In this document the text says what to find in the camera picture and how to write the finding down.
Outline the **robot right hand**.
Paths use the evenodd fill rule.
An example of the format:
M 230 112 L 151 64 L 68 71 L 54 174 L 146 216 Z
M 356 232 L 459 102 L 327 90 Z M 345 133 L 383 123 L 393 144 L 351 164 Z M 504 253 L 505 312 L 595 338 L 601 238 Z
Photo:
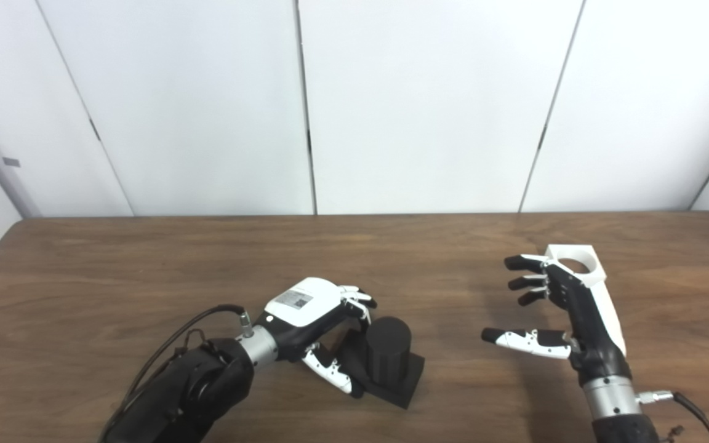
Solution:
M 587 283 L 548 256 L 514 255 L 505 258 L 504 264 L 509 270 L 527 271 L 508 283 L 511 290 L 527 290 L 518 298 L 519 305 L 549 300 L 567 313 L 571 331 L 486 327 L 482 340 L 529 355 L 569 360 L 580 385 L 600 378 L 633 378 L 621 325 L 613 305 L 603 298 L 602 282 Z

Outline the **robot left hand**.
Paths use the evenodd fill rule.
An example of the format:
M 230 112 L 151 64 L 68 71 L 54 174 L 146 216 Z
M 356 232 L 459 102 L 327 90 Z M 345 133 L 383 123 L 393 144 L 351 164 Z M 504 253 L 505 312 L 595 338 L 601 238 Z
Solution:
M 316 375 L 353 398 L 363 395 L 354 380 L 321 339 L 332 329 L 356 319 L 363 332 L 372 324 L 374 298 L 357 286 L 308 277 L 274 297 L 254 324 L 254 338 L 265 343 L 275 362 L 302 361 Z

